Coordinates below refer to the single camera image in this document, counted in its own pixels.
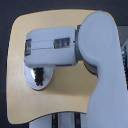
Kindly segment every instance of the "metal part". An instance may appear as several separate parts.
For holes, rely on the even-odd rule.
[[[75,33],[75,54],[76,54],[76,60],[77,61],[83,60],[83,57],[80,53],[79,46],[78,46],[78,33],[79,33],[80,26],[81,25],[77,26],[77,30],[76,30],[76,33]]]
[[[27,67],[24,64],[24,76],[25,76],[26,82],[28,83],[29,87],[31,87],[34,90],[41,90],[49,84],[50,80],[52,79],[53,68],[52,67],[43,67],[42,71],[44,72],[43,76],[42,76],[43,77],[43,83],[42,83],[43,86],[37,86],[37,83],[35,82],[36,81],[35,80],[36,79],[35,78],[36,77],[35,70]]]

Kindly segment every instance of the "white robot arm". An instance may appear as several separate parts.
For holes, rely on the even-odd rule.
[[[127,128],[128,96],[116,24],[105,12],[94,12],[79,31],[72,27],[38,29],[27,35],[25,66],[74,66],[83,60],[98,76],[87,108],[87,128]]]

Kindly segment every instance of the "wooden board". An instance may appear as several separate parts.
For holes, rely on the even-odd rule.
[[[42,91],[35,91],[27,85],[23,62],[25,39],[29,31],[47,27],[77,27],[91,12],[44,11],[15,20],[7,64],[7,116],[10,123],[21,124],[54,112],[86,112],[97,78],[86,70],[82,62],[75,67],[55,68],[50,84]]]

